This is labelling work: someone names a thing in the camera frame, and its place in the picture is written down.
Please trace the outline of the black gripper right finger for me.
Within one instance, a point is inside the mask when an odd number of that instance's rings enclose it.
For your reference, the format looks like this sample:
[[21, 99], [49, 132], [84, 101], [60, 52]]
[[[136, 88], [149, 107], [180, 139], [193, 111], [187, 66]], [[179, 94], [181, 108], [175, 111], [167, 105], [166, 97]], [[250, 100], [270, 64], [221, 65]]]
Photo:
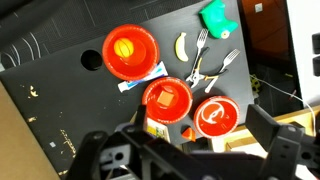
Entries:
[[245, 126], [265, 151], [271, 147], [280, 128], [280, 125], [256, 104], [248, 105]]

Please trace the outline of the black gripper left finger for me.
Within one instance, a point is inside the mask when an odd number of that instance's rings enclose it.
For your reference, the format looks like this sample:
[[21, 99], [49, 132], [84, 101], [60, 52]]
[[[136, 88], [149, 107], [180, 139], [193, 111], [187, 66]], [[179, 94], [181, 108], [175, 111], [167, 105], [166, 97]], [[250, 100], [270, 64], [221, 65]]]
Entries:
[[134, 125], [137, 130], [142, 130], [144, 128], [144, 122], [146, 120], [147, 107], [145, 105], [140, 105], [137, 109], [137, 114], [135, 118]]

